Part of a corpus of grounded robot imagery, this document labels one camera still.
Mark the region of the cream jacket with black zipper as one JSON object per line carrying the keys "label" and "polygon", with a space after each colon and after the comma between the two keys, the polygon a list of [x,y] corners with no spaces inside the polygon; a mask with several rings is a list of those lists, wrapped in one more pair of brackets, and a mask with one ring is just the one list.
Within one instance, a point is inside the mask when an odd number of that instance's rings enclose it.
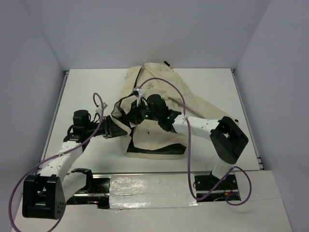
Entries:
{"label": "cream jacket with black zipper", "polygon": [[145,63],[131,67],[111,113],[113,121],[127,132],[121,140],[125,155],[130,158],[177,159],[188,146],[187,134],[166,132],[156,121],[145,120],[139,125],[125,122],[124,117],[136,100],[135,87],[145,90],[145,98],[158,94],[167,107],[205,119],[221,119],[228,114],[207,100],[192,93],[180,75],[163,63]]}

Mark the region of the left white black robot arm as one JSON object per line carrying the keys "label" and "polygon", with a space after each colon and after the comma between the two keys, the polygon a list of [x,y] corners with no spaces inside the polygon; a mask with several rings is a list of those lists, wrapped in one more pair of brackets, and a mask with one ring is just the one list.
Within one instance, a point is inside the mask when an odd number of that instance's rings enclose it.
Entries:
{"label": "left white black robot arm", "polygon": [[103,116],[98,122],[90,120],[87,110],[73,114],[62,147],[54,159],[36,175],[28,175],[23,183],[22,215],[25,218],[60,219],[66,202],[79,189],[90,192],[94,186],[92,171],[85,168],[71,169],[83,154],[92,136],[113,138],[126,135],[111,116]]}

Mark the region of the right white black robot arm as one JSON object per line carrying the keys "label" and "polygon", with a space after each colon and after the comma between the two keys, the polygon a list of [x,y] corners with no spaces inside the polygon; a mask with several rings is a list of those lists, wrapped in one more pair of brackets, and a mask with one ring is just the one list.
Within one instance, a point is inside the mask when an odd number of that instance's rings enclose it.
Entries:
{"label": "right white black robot arm", "polygon": [[248,137],[228,116],[222,119],[204,119],[169,109],[158,95],[150,95],[146,102],[137,99],[131,104],[126,115],[129,122],[138,125],[144,120],[157,121],[161,129],[205,138],[212,142],[219,160],[216,162],[210,177],[210,184],[221,189],[227,182],[225,174],[237,163]]}

